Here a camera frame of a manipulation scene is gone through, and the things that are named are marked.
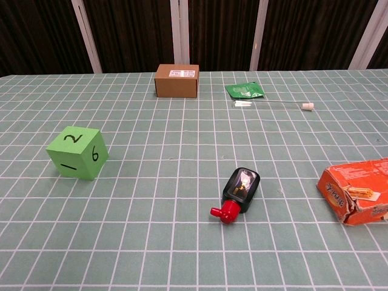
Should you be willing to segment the white thin stick tool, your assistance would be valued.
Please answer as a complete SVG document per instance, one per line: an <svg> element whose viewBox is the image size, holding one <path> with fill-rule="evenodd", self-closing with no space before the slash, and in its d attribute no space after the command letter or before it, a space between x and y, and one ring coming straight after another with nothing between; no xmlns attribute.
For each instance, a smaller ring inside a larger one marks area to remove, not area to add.
<svg viewBox="0 0 388 291"><path fill-rule="evenodd" d="M251 101L252 104L253 103L258 103L258 102L266 102L266 103L282 103L282 104L285 104L285 103L290 103L290 104L297 104L297 105L300 105L300 108L301 110L304 110L304 111L310 111L312 112L313 109L314 109L314 103L312 102L301 102L301 101L270 101L270 100L253 100Z"/></svg>

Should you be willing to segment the green white grid tablecloth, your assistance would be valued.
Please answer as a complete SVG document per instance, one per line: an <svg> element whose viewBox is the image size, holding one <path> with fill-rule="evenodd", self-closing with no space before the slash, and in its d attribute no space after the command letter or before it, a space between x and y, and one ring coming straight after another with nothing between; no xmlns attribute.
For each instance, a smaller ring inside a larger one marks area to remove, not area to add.
<svg viewBox="0 0 388 291"><path fill-rule="evenodd" d="M248 82L265 96L225 88ZM93 180L46 151L67 126L102 134ZM2 77L0 291L388 291L388 221L346 226L316 188L386 157L388 69L201 72L196 99L157 98L153 73ZM239 167L261 179L226 224Z"/></svg>

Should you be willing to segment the green foil packet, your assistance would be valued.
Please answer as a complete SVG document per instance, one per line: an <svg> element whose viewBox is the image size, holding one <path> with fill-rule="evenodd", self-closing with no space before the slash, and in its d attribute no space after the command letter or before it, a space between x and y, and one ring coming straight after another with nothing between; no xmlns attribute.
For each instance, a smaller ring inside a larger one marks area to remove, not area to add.
<svg viewBox="0 0 388 291"><path fill-rule="evenodd" d="M263 89L256 82L226 85L225 88L234 99L254 99L265 96Z"/></svg>

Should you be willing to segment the torn orange carton box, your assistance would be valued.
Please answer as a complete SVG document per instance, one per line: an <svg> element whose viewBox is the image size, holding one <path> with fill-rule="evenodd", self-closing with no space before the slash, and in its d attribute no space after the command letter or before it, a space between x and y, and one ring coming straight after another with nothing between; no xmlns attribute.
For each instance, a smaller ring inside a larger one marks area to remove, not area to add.
<svg viewBox="0 0 388 291"><path fill-rule="evenodd" d="M343 224L388 219L388 158L330 166L317 188Z"/></svg>

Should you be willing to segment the dark ribbed backdrop curtain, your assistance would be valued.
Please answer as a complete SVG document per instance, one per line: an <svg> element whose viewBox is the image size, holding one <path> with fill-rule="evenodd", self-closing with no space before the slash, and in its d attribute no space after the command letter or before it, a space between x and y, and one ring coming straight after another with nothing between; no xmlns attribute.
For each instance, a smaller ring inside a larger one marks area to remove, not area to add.
<svg viewBox="0 0 388 291"><path fill-rule="evenodd" d="M83 0L102 72L173 64L170 0ZM190 63L249 70L259 0L188 0ZM378 0L269 0L258 71L348 69ZM92 73L71 0L0 0L0 77Z"/></svg>

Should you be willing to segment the white frame post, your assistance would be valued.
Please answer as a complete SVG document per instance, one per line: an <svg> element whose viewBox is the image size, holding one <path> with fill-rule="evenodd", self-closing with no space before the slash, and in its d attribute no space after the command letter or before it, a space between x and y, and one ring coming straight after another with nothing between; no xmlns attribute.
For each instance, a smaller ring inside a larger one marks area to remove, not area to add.
<svg viewBox="0 0 388 291"><path fill-rule="evenodd" d="M179 23L179 0L170 0L174 63L181 63L181 35Z"/></svg>
<svg viewBox="0 0 388 291"><path fill-rule="evenodd" d="M189 2L188 0L178 0L178 6L181 61L183 64L190 64Z"/></svg>
<svg viewBox="0 0 388 291"><path fill-rule="evenodd" d="M378 0L349 65L349 70L365 70L388 28L388 0Z"/></svg>
<svg viewBox="0 0 388 291"><path fill-rule="evenodd" d="M87 12L84 6L83 0L71 0L72 6L76 15L76 19L82 34L82 38L87 50L91 67L95 74L102 73L102 67L100 64L98 52L96 49L93 33L90 27Z"/></svg>
<svg viewBox="0 0 388 291"><path fill-rule="evenodd" d="M255 34L253 39L252 54L250 58L250 71L258 70L259 56L261 44L263 40L264 27L266 23L266 15L269 0L259 0L258 13L256 18Z"/></svg>

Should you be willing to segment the black bottle red cap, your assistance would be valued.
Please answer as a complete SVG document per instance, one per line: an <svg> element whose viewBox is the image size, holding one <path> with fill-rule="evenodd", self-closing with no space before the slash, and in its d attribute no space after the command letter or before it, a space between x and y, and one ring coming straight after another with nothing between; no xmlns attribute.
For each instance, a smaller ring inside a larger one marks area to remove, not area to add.
<svg viewBox="0 0 388 291"><path fill-rule="evenodd" d="M240 213L246 213L259 186L260 175L245 167L239 167L232 173L222 191L222 207L211 208L210 214L223 223L236 221Z"/></svg>

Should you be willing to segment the brown cardboard box white label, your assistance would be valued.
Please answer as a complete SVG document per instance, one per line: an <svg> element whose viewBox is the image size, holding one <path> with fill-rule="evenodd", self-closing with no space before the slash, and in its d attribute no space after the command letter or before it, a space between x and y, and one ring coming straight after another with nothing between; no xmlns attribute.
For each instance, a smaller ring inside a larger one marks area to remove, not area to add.
<svg viewBox="0 0 388 291"><path fill-rule="evenodd" d="M158 98L197 98L199 65L160 64L155 73Z"/></svg>

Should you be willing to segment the green numbered foam cube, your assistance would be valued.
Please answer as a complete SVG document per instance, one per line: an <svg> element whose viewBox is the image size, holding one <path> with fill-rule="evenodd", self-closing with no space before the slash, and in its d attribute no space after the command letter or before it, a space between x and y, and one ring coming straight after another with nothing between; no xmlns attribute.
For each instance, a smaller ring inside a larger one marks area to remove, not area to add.
<svg viewBox="0 0 388 291"><path fill-rule="evenodd" d="M100 130L67 126L46 148L58 172L93 180L109 157Z"/></svg>

